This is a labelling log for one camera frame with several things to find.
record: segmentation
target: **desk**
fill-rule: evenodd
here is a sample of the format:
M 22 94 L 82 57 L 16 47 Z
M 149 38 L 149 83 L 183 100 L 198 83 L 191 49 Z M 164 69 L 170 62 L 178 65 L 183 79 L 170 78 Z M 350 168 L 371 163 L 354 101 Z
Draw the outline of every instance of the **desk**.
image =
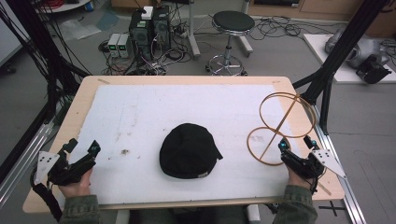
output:
M 58 152 L 64 143 L 70 138 L 78 138 L 80 129 L 92 106 L 92 101 L 96 90 L 102 85 L 271 85 L 275 91 L 286 91 L 295 93 L 290 81 L 286 77 L 86 77 L 71 105 L 62 127 L 56 136 L 50 149 L 51 152 Z M 307 130 L 310 123 L 304 110 L 296 107 L 296 112 L 288 117 L 292 127 Z M 309 134 L 313 139 L 318 140 L 314 132 Z M 296 144 L 301 148 L 301 154 L 306 157 L 308 149 L 305 149 L 304 141 L 296 140 Z M 344 191 L 336 175 L 328 171 L 319 183 L 323 187 L 318 187 L 318 193 L 314 195 L 314 200 L 341 200 L 344 198 Z M 59 190 L 54 188 L 54 195 L 59 194 Z M 158 208 L 158 207 L 187 207 L 187 206 L 208 206 L 224 204 L 252 204 L 252 203 L 274 203 L 281 200 L 281 195 L 269 197 L 247 197 L 243 199 L 226 198 L 222 200 L 208 201 L 186 201 L 186 202 L 161 202 L 161 203 L 129 203 L 129 204 L 102 204 L 102 209 L 138 209 L 138 208 Z M 48 212 L 48 207 L 34 193 L 30 192 L 23 210 L 27 213 Z

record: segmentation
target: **gray floor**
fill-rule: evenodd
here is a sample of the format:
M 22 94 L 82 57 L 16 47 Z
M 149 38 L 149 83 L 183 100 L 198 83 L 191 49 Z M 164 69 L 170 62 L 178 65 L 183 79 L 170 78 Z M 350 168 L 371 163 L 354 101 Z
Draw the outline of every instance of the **gray floor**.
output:
M 58 14 L 59 21 L 80 19 L 83 25 L 96 24 L 103 17 L 105 7 L 92 13 L 74 10 Z M 106 68 L 106 60 L 98 45 L 107 40 L 112 33 L 123 33 L 129 25 L 128 13 L 122 13 L 114 27 L 86 39 L 70 40 L 67 45 L 79 57 L 82 63 L 96 75 Z M 197 19 L 197 24 L 208 17 Z M 335 31 L 339 25 L 325 27 Z M 202 56 L 187 63 L 169 66 L 168 76 L 209 76 L 205 72 L 206 62 L 225 47 L 225 35 L 197 35 Z M 233 55 L 241 59 L 250 76 L 288 77 L 291 82 L 306 77 L 319 69 L 320 64 L 305 42 L 296 37 L 266 37 L 264 40 L 247 38 L 254 48 L 249 58 L 234 45 Z M 17 73 L 8 74 L 4 68 L 0 71 L 0 162 L 15 146 L 46 102 L 46 82 L 38 73 L 32 60 L 22 50 L 11 60 Z M 349 183 L 361 206 L 367 223 L 396 222 L 396 106 L 394 84 L 334 84 L 329 111 L 329 132 L 338 156 L 344 166 Z M 22 204 L 29 191 L 26 174 L 6 205 L 0 210 L 2 223 L 55 223 L 48 214 L 25 214 Z M 344 207 L 342 202 L 333 202 L 336 207 Z M 318 210 L 318 223 L 349 223 L 347 214 L 337 210 L 319 209 L 330 206 L 329 202 L 315 202 Z M 105 223 L 113 223 L 115 212 L 103 212 Z M 261 206 L 262 223 L 271 223 L 274 216 Z

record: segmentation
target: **black metal frame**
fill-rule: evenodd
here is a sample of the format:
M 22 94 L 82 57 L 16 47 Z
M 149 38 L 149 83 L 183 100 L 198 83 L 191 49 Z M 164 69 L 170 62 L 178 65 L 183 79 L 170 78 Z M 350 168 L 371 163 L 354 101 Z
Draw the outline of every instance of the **black metal frame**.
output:
M 319 126 L 325 134 L 329 134 L 327 131 L 327 119 L 329 115 L 332 79 L 335 72 L 347 58 L 349 52 L 352 51 L 386 3 L 387 0 L 364 0 L 319 70 L 314 74 L 293 83 L 294 89 L 298 89 L 307 83 L 311 83 L 306 92 L 302 94 L 302 97 L 311 105 L 316 104 L 316 100 L 323 92 Z
M 6 0 L 6 2 L 29 35 L 35 49 L 21 37 L 12 22 L 8 21 L 7 17 L 2 14 L 2 12 L 0 12 L 0 18 L 9 30 L 20 40 L 23 48 L 28 51 L 37 67 L 41 67 L 39 70 L 48 82 L 48 102 L 26 130 L 17 145 L 9 153 L 5 161 L 1 164 L 0 184 L 6 179 L 8 173 L 18 161 L 23 151 L 27 148 L 41 125 L 43 123 L 48 123 L 54 117 L 60 95 L 76 94 L 79 83 L 76 81 L 73 73 L 79 77 L 89 76 L 88 73 L 74 66 L 62 56 L 53 42 L 47 27 L 45 27 L 42 20 L 40 20 L 31 1 Z M 37 64 L 40 60 L 44 62 L 44 64 Z

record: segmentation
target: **circular wire loop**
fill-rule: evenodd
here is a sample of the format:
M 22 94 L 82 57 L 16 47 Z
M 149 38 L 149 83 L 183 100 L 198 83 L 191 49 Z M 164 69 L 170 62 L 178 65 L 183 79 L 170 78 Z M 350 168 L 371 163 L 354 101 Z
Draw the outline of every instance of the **circular wire loop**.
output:
M 251 154 L 257 161 L 259 161 L 259 162 L 261 162 L 261 163 L 264 163 L 264 164 L 266 164 L 266 165 L 271 165 L 271 166 L 278 166 L 278 165 L 281 165 L 281 164 L 283 163 L 283 161 L 281 161 L 281 162 L 268 162 L 268 161 L 264 161 L 264 160 L 262 159 L 262 156 L 267 152 L 267 150 L 269 149 L 269 147 L 267 147 L 267 148 L 264 150 L 264 152 L 262 153 L 262 156 L 261 156 L 261 157 L 258 157 L 258 156 L 257 156 L 256 154 L 254 154 L 254 152 L 252 151 L 251 146 L 250 146 L 250 143 L 249 143 L 250 136 L 251 136 L 253 133 L 255 133 L 256 131 L 261 130 L 261 129 L 268 129 L 268 130 L 270 130 L 270 129 L 267 128 L 267 127 L 259 127 L 259 128 L 253 129 L 253 130 L 248 134 L 248 136 L 247 136 L 247 149 L 248 149 L 248 151 L 250 152 L 250 154 Z M 288 140 L 287 138 L 285 138 L 285 141 L 287 142 L 288 145 L 290 145 L 289 140 Z
M 288 98 L 288 99 L 291 99 L 291 100 L 293 101 L 293 102 L 291 103 L 291 105 L 290 105 L 288 111 L 286 112 L 285 116 L 284 116 L 283 119 L 279 122 L 279 124 L 277 125 L 276 128 L 270 127 L 270 126 L 267 124 L 267 122 L 265 122 L 265 120 L 264 120 L 264 118 L 263 118 L 263 116 L 262 116 L 262 106 L 263 106 L 264 102 L 267 101 L 268 99 L 271 99 L 271 98 L 274 98 L 274 97 Z M 309 116 L 310 116 L 310 118 L 311 118 L 310 121 L 311 121 L 311 123 L 312 123 L 312 126 L 311 126 L 311 128 L 310 128 L 306 133 L 301 134 L 301 135 L 286 135 L 286 134 L 283 134 L 282 132 L 279 131 L 279 129 L 282 127 L 284 121 L 286 120 L 287 116 L 289 115 L 289 113 L 291 112 L 292 108 L 294 107 L 294 105 L 295 105 L 296 103 L 300 104 L 300 105 L 304 108 L 304 110 L 307 111 L 307 113 L 309 113 Z M 315 124 L 316 124 L 316 122 L 317 122 L 317 118 L 316 118 L 316 116 L 315 116 L 315 111 L 314 111 L 314 109 L 311 107 L 311 105 L 310 105 L 306 100 L 304 100 L 303 98 L 300 97 L 300 94 L 292 94 L 292 93 L 283 92 L 283 91 L 281 91 L 281 92 L 274 92 L 274 93 L 271 93 L 271 94 L 269 94 L 268 96 L 266 96 L 266 97 L 262 100 L 262 103 L 260 104 L 259 113 L 260 113 L 260 118 L 262 119 L 262 122 L 264 123 L 265 127 L 259 127 L 259 128 L 253 129 L 253 130 L 248 134 L 248 136 L 247 136 L 247 149 L 249 150 L 250 154 L 251 154 L 257 161 L 262 162 L 262 163 L 267 164 L 267 165 L 272 165 L 272 166 L 280 165 L 280 164 L 282 164 L 283 162 L 271 163 L 271 162 L 268 162 L 268 161 L 264 161 L 264 160 L 262 159 L 262 157 L 264 156 L 264 154 L 267 152 L 267 150 L 268 150 L 269 147 L 271 146 L 271 144 L 272 144 L 272 142 L 274 141 L 274 139 L 275 139 L 275 137 L 276 137 L 277 134 L 280 135 L 280 136 L 282 136 L 283 139 L 285 139 L 285 141 L 287 142 L 287 144 L 290 146 L 290 143 L 289 143 L 288 138 L 301 138 L 301 137 L 305 137 L 306 135 L 308 135 L 309 133 L 311 133 L 311 131 L 314 129 Z M 252 149 L 251 149 L 251 147 L 250 147 L 249 139 L 250 139 L 250 136 L 251 136 L 254 132 L 256 132 L 256 131 L 258 131 L 258 130 L 260 130 L 260 129 L 268 129 L 268 130 L 270 130 L 271 132 L 274 133 L 274 136 L 272 137 L 272 139 L 271 139 L 270 143 L 268 144 L 268 146 L 265 148 L 265 150 L 264 150 L 264 152 L 262 153 L 262 155 L 261 155 L 260 157 L 258 157 L 256 154 L 253 153 L 253 151 L 252 151 Z
M 278 127 L 277 127 L 276 129 L 270 127 L 270 126 L 265 122 L 265 120 L 264 120 L 264 118 L 263 118 L 263 116 L 262 116 L 262 106 L 263 106 L 264 102 L 267 101 L 268 99 L 271 99 L 271 98 L 274 98 L 274 97 L 284 97 L 284 98 L 288 98 L 288 99 L 293 100 L 293 103 L 290 105 L 290 107 L 289 107 L 289 109 L 288 109 L 288 112 L 285 114 L 285 116 L 283 117 L 281 123 L 279 123 L 279 125 L 278 125 Z M 286 117 L 288 116 L 289 112 L 292 110 L 292 108 L 293 108 L 293 106 L 294 106 L 294 103 L 296 103 L 296 102 L 299 103 L 299 104 L 305 109 L 305 111 L 307 111 L 307 112 L 309 113 L 310 118 L 312 119 L 312 120 L 311 120 L 312 126 L 311 126 L 311 128 L 310 128 L 306 133 L 301 134 L 301 135 L 295 135 L 295 136 L 293 136 L 293 135 L 286 135 L 286 134 L 283 134 L 283 133 L 281 133 L 281 132 L 279 131 L 279 129 L 280 129 L 280 127 L 283 125 L 283 121 L 286 119 Z M 260 113 L 260 118 L 262 119 L 262 122 L 264 123 L 264 125 L 265 125 L 266 127 L 268 127 L 268 129 L 272 130 L 274 133 L 279 134 L 279 135 L 281 135 L 281 136 L 283 136 L 283 137 L 285 137 L 285 138 L 286 138 L 286 137 L 288 137 L 288 138 L 301 138 L 301 137 L 305 137 L 306 135 L 308 135 L 309 133 L 311 133 L 311 131 L 315 128 L 315 124 L 317 123 L 317 118 L 316 118 L 316 116 L 315 116 L 315 111 L 314 111 L 314 109 L 311 107 L 311 105 L 310 105 L 306 100 L 304 100 L 303 98 L 301 98 L 299 94 L 292 94 L 292 93 L 283 92 L 283 91 L 274 92 L 274 93 L 271 93 L 271 94 L 269 94 L 268 96 L 266 96 L 266 97 L 262 100 L 262 103 L 260 104 L 259 113 Z

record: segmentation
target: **round stool seat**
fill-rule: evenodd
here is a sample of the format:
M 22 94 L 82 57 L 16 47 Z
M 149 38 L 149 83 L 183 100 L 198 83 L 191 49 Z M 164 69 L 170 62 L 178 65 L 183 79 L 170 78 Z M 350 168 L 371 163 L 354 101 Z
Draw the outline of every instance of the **round stool seat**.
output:
M 239 11 L 221 11 L 213 16 L 213 26 L 228 35 L 248 35 L 255 23 L 249 15 Z

